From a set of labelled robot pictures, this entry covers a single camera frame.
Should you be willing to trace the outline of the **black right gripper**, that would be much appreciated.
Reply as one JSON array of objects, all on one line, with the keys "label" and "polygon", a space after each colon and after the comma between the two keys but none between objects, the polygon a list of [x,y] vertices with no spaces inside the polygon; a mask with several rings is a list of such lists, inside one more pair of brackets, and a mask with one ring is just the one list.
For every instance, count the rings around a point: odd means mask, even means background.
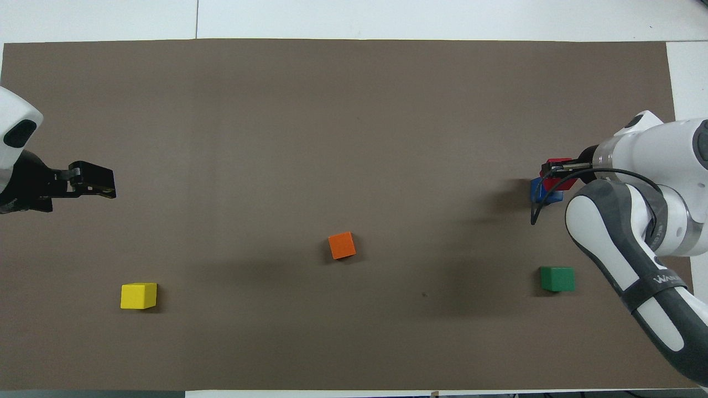
[{"label": "black right gripper", "polygon": [[559,182],[563,179],[574,180],[579,179],[583,182],[590,182],[597,179],[592,162],[594,161],[595,151],[598,145],[593,145],[584,149],[577,160],[567,161],[561,165],[562,169],[551,169],[545,172],[545,180],[551,182]]}]

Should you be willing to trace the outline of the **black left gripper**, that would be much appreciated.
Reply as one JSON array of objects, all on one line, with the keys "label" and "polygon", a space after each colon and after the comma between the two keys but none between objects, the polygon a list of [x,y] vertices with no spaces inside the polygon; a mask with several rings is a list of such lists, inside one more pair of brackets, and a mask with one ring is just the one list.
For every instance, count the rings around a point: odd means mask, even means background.
[{"label": "black left gripper", "polygon": [[[68,182],[60,178],[61,170],[46,166],[33,152],[23,150],[9,172],[2,177],[1,213],[21,211],[53,211],[54,198],[73,197]],[[80,196],[116,198],[116,179],[111,169],[88,161],[69,164],[69,185]]]}]

